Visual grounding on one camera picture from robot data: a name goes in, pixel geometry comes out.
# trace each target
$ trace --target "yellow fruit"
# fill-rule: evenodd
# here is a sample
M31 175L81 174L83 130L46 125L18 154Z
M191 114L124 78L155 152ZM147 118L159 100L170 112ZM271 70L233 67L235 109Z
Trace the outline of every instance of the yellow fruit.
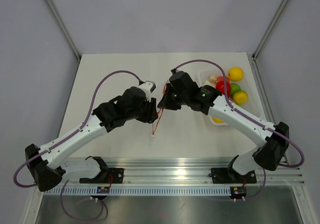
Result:
M229 70L228 77L233 82L241 81L244 78L244 71L240 67L233 67Z
M219 119L219 118L216 118L216 117L212 117L212 120L215 122L215 123L224 123L223 120Z
M237 105L243 104L248 100L248 94L244 90L238 90L233 94L233 100Z

